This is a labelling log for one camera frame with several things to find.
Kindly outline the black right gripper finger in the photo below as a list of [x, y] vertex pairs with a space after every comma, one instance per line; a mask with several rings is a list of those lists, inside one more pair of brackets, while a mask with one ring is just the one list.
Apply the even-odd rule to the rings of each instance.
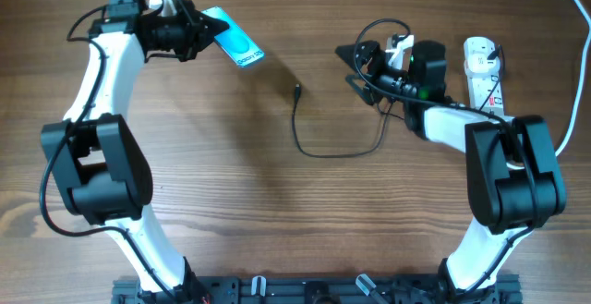
[[353, 70], [355, 65], [358, 68], [364, 66], [369, 58], [367, 44], [361, 43], [358, 45], [357, 51], [355, 52], [355, 46], [350, 45], [339, 45], [335, 48], [335, 53]]
[[362, 99], [362, 101], [370, 106], [375, 104], [373, 92], [370, 87], [365, 84], [361, 87], [357, 80], [360, 80], [360, 77], [356, 74], [350, 74], [345, 77], [345, 81], [349, 84], [349, 86], [353, 89], [353, 91]]

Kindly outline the blue screen smartphone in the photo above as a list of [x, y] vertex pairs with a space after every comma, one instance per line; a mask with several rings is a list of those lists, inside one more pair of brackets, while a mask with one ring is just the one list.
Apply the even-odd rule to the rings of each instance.
[[214, 6], [203, 10], [202, 13], [228, 24], [229, 29], [218, 34], [214, 41], [238, 67], [252, 66], [265, 57], [265, 53], [221, 7]]

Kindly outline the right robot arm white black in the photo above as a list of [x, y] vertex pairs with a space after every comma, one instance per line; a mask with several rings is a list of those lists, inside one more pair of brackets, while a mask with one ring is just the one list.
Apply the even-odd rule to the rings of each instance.
[[402, 102], [409, 130], [464, 153], [473, 219], [443, 271], [457, 295], [491, 287], [515, 246], [566, 205], [545, 120], [454, 103], [446, 94], [446, 49], [435, 41], [398, 39], [387, 49], [368, 41], [335, 53], [364, 81], [360, 94], [370, 104]]

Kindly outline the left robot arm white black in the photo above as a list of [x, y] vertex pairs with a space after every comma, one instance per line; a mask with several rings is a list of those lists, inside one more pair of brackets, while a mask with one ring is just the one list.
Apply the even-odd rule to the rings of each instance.
[[127, 124], [134, 84], [153, 58], [193, 60], [227, 31], [190, 0], [108, 0], [86, 14], [89, 63], [63, 119], [42, 128], [47, 165], [66, 209], [108, 234], [139, 278], [145, 301], [200, 301], [208, 292], [170, 243], [151, 206], [150, 166]]

